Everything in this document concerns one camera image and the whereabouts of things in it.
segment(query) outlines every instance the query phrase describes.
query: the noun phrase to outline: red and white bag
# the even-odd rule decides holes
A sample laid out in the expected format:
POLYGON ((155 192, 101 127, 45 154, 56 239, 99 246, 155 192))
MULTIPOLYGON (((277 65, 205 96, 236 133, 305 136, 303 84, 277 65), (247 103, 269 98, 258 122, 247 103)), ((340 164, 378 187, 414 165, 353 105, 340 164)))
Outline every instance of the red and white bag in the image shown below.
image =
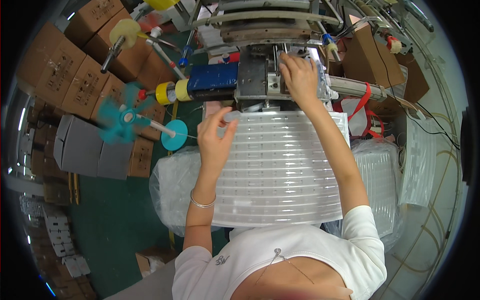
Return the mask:
POLYGON ((359 138, 370 133, 373 137, 382 137, 384 134, 384 124, 380 118, 368 108, 367 102, 372 94, 370 85, 366 82, 367 91, 362 98, 346 97, 343 100, 333 104, 333 110, 337 112, 346 112, 348 115, 348 130, 352 138, 359 138), (375 116, 380 121, 382 133, 370 130, 372 121, 370 116, 375 116))

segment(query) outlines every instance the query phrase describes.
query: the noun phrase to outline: bracelet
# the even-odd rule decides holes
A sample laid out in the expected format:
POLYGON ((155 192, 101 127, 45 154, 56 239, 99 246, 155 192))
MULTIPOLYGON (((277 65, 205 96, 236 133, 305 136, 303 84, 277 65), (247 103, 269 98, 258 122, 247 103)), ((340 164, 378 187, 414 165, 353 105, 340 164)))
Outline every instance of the bracelet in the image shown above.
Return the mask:
POLYGON ((195 204, 197 207, 200 207, 200 208, 209 208, 209 207, 213 206, 213 204, 215 204, 215 200, 216 200, 216 194, 215 194, 215 199, 212 201, 212 203, 207 204, 207 205, 200 204, 193 199, 193 189, 190 192, 190 202, 192 202, 193 204, 195 204))

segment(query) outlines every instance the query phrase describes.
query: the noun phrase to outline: fan base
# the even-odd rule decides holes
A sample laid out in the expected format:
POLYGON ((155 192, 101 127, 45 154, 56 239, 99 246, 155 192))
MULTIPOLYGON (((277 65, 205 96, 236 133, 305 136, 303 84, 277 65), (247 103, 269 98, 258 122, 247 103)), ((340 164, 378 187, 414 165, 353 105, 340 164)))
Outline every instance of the fan base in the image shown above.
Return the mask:
POLYGON ((188 128, 185 122, 183 122, 182 120, 173 120, 168 122, 165 127, 175 131, 176 135, 171 138, 168 134, 162 132, 160 140, 162 141, 163 147, 168 151, 175 151, 180 149, 187 141, 187 136, 183 135, 188 134, 188 128))

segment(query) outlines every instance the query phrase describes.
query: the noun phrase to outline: yellow spool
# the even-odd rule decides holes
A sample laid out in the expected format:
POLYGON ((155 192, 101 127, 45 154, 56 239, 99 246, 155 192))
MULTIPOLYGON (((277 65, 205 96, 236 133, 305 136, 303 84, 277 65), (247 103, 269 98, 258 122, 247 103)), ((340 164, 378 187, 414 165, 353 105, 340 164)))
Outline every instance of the yellow spool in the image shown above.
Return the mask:
POLYGON ((169 7, 177 4, 180 0, 144 0, 148 3, 151 7, 153 7, 156 11, 164 11, 169 7))
POLYGON ((155 98, 157 102, 161 105, 168 105, 175 102, 177 97, 175 95, 175 91, 173 90, 174 86, 175 83, 173 83, 173 81, 159 84, 155 89, 155 98))
POLYGON ((177 84, 175 85, 175 94, 177 95, 177 99, 179 101, 190 101, 190 96, 187 92, 187 83, 188 79, 178 80, 177 84))

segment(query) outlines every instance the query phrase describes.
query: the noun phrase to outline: woman's left hand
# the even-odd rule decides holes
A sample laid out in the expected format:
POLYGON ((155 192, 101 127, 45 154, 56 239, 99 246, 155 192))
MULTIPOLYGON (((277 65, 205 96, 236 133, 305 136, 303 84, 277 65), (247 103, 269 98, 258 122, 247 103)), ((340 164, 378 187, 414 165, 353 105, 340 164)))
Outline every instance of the woman's left hand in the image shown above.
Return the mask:
POLYGON ((222 108, 197 126, 197 142, 202 161, 201 172, 215 179, 218 179, 227 162, 233 137, 237 131, 238 120, 235 119, 227 125, 223 138, 218 137, 216 133, 219 126, 225 127, 223 116, 231 110, 231 107, 222 108))

